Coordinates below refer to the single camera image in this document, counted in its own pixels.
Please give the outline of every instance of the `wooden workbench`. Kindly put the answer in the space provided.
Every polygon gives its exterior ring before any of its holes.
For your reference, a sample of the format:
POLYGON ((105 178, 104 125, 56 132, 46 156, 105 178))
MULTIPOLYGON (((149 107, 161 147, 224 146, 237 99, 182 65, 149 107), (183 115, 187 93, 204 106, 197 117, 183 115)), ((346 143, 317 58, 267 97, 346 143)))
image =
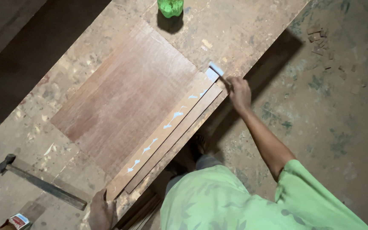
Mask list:
MULTIPOLYGON (((182 22, 179 18, 171 23, 158 15, 154 0, 112 1, 1 124, 0 162, 14 153, 18 156, 14 164, 91 201, 112 178, 49 120, 107 58, 119 33, 128 33, 144 19, 201 71, 212 60, 226 74, 244 76, 307 2, 188 0, 182 22)), ((117 199, 119 218, 226 96, 223 91, 131 194, 121 194, 117 199)), ((0 176, 0 224, 27 202, 44 207, 34 229, 88 227, 89 207, 81 212, 16 175, 0 176)))

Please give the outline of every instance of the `wood grain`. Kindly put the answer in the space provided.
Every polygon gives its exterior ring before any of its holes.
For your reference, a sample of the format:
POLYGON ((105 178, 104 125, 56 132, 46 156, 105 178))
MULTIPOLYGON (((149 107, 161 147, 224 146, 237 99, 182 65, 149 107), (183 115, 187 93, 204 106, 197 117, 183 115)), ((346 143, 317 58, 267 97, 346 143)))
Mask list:
POLYGON ((164 143, 197 102, 203 98, 205 93, 209 91, 210 87, 218 78, 218 75, 212 69, 208 69, 206 74, 200 72, 199 75, 202 77, 200 77, 200 79, 195 83, 194 87, 188 91, 176 107, 166 116, 164 121, 131 157, 122 170, 107 185, 107 200, 111 201, 120 194, 129 181, 164 143))
POLYGON ((145 21, 51 123, 112 177, 191 89, 197 68, 145 21))
POLYGON ((126 192, 131 193, 134 188, 144 179, 150 170, 164 157, 164 155, 173 147, 173 145, 182 137, 182 135, 190 128, 204 110, 214 101, 214 99, 222 92, 222 89, 213 84, 206 92, 205 96, 193 107, 178 127, 170 134, 166 141, 151 156, 146 164, 136 173, 134 178, 124 188, 126 192))

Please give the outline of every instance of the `dirty floor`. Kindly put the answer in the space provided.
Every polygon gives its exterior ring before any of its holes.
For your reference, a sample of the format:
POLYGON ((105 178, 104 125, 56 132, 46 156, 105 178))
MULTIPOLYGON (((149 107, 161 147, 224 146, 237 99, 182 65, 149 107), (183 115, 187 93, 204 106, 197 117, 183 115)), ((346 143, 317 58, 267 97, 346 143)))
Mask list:
MULTIPOLYGON (((368 224, 368 1, 309 2, 246 79, 257 115, 368 224), (327 31, 324 56, 312 52, 306 33, 315 24, 327 31), (333 60, 327 52, 334 53, 333 60)), ((273 200, 276 183, 228 99, 200 130, 209 154, 251 194, 273 200)), ((159 227, 159 214, 146 225, 159 227)))

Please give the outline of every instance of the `green plastic bottle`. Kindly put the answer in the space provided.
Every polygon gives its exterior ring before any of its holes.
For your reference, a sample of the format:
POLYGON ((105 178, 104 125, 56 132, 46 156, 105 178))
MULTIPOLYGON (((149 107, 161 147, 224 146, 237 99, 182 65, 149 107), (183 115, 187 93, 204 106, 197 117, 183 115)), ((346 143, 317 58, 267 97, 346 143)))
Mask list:
POLYGON ((180 16, 183 11, 184 0, 157 0, 157 5, 164 17, 180 16))

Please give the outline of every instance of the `hand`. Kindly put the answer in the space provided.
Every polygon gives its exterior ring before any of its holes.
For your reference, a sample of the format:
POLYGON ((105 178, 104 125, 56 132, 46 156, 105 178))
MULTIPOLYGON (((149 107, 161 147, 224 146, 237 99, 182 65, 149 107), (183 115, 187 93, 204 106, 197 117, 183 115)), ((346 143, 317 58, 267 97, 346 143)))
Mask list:
POLYGON ((233 91, 229 93, 235 110, 242 116, 251 110, 251 89, 248 82, 242 77, 232 76, 228 78, 233 86, 233 91))
POLYGON ((89 225, 92 230, 110 230, 115 213, 115 202, 106 202, 107 189, 98 191, 90 204, 89 225))

